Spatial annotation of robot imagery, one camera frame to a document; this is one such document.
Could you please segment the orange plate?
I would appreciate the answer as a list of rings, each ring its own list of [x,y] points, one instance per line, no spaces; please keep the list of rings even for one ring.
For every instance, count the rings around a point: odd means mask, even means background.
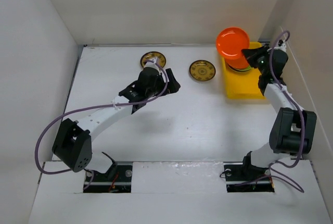
[[[246,69],[249,67],[248,62],[246,61],[246,59],[243,56],[238,59],[225,58],[225,61],[228,65],[230,65],[231,67],[233,67],[235,69]]]
[[[242,56],[242,49],[249,48],[249,36],[241,28],[229,27],[222,30],[216,37],[215,45],[223,57],[236,60]]]

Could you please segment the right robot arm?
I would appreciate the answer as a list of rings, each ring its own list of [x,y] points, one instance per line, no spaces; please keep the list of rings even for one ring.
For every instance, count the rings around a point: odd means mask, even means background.
[[[249,152],[242,161],[240,172],[246,179],[253,179],[284,155],[297,160],[312,148],[317,115],[301,107],[288,92],[282,78],[288,61],[286,51],[268,45],[241,51],[250,65],[260,72],[258,87],[275,109],[277,116],[270,131],[268,143]]]

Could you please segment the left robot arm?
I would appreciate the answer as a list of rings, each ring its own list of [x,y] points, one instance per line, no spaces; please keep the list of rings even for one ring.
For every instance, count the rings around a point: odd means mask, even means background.
[[[93,159],[92,142],[120,119],[134,114],[157,96],[165,96],[179,91],[172,69],[162,74],[152,67],[144,68],[138,79],[119,92],[110,106],[103,106],[92,114],[73,121],[62,121],[56,135],[52,152],[73,172],[88,167]]]

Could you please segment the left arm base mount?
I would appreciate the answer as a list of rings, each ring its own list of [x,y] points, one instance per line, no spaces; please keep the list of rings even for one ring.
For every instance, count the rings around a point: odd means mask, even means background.
[[[109,169],[105,173],[85,169],[83,193],[131,193],[133,162],[115,161],[105,152],[101,157],[107,160]]]

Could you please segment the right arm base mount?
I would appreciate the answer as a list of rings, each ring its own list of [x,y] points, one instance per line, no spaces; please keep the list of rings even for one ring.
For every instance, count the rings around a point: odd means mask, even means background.
[[[227,193],[274,193],[273,182],[268,168],[259,168],[251,165],[249,157],[243,161],[224,161],[220,178],[226,182]]]

